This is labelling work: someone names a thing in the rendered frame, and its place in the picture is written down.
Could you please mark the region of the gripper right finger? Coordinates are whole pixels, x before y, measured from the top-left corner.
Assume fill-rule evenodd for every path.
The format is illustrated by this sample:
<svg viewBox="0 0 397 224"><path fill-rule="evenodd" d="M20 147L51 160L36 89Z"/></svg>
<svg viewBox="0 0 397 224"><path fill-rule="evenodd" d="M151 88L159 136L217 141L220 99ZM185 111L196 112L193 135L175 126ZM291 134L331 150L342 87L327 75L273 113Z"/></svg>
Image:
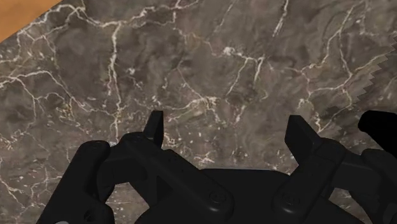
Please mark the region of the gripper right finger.
<svg viewBox="0 0 397 224"><path fill-rule="evenodd" d="M364 224L330 202L334 188L347 190L372 224L397 224L397 153L380 135L388 122L363 115L359 128L382 149L357 155L339 142L320 137L300 116L288 119L284 141L298 167L277 189L272 210L278 224Z"/></svg>

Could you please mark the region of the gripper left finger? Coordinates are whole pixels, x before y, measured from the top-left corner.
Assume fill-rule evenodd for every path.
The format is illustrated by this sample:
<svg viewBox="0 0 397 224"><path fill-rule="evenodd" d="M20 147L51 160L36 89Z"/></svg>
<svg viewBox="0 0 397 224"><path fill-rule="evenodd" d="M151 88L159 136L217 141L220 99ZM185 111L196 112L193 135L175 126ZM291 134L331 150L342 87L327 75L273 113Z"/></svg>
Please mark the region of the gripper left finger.
<svg viewBox="0 0 397 224"><path fill-rule="evenodd" d="M233 214L232 194L172 150L163 150L164 114L152 111L142 132L115 146L101 140L79 146L36 224L115 224L106 204L115 185L130 183L151 208L173 205L210 224Z"/></svg>

